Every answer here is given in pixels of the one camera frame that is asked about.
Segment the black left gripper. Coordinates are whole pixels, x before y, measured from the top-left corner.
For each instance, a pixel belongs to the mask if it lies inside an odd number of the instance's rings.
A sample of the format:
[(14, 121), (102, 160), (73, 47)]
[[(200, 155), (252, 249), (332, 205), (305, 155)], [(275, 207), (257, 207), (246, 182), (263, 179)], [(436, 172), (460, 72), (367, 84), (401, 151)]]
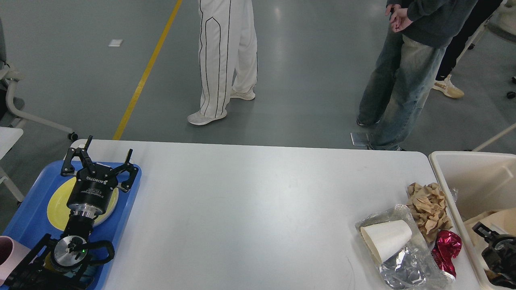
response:
[[(70, 147), (63, 161), (61, 176), (75, 176), (76, 182), (67, 201), (70, 216), (83, 216), (96, 219), (107, 212), (114, 188), (128, 192), (136, 179), (138, 168), (130, 162), (133, 149), (129, 149), (124, 164), (112, 168), (105, 164), (93, 163), (88, 155), (88, 147), (93, 139), (90, 135), (84, 147)], [(78, 157), (83, 166), (77, 171), (72, 159)], [(128, 172), (129, 178), (118, 181), (120, 173)]]

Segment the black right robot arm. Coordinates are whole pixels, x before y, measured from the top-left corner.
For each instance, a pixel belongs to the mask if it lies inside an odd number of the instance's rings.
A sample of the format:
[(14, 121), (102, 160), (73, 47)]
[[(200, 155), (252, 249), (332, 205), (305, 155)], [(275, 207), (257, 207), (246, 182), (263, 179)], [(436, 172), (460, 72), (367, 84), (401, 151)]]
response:
[(493, 285), (516, 288), (516, 238), (509, 234), (500, 234), (481, 222), (472, 230), (488, 243), (482, 252), (483, 260), (488, 266), (485, 271)]

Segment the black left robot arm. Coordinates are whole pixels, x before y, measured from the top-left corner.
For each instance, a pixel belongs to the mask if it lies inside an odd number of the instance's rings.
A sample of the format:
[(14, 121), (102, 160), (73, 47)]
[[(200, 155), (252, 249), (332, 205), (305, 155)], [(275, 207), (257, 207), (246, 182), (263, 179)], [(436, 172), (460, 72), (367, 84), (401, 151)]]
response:
[(94, 162), (92, 141), (40, 173), (1, 236), (2, 290), (100, 290), (141, 178), (131, 162)]

